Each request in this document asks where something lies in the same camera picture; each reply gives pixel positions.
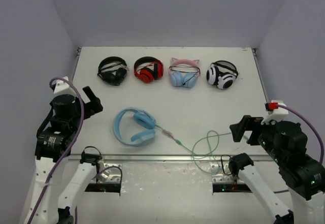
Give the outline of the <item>light blue headphones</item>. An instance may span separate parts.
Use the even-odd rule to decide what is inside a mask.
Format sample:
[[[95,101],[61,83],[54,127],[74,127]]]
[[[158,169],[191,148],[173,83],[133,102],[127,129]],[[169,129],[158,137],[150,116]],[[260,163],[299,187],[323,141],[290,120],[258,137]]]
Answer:
[[[121,110],[113,120],[113,133],[122,144],[140,147],[150,144],[156,136],[155,118],[135,107]]]

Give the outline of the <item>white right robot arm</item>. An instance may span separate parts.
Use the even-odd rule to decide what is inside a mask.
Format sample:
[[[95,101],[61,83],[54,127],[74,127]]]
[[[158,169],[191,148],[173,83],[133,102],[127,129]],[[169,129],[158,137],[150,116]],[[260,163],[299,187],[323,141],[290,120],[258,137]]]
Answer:
[[[324,166],[306,153],[307,136],[299,123],[282,120],[263,124],[261,117],[245,115],[230,125],[233,141],[250,131],[249,145],[260,145],[277,164],[290,193],[290,209],[265,183],[246,153],[231,156],[229,171],[245,182],[271,223],[324,223]]]

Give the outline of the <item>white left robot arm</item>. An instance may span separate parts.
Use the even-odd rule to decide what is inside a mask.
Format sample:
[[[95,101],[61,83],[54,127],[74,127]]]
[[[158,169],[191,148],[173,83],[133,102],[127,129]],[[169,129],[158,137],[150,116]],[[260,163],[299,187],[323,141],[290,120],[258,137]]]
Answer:
[[[89,102],[69,85],[55,85],[50,111],[37,130],[35,182],[24,223],[72,223],[75,200],[98,172],[99,155],[82,154],[71,182],[61,188],[64,169],[84,120],[102,112],[100,99],[83,88]]]

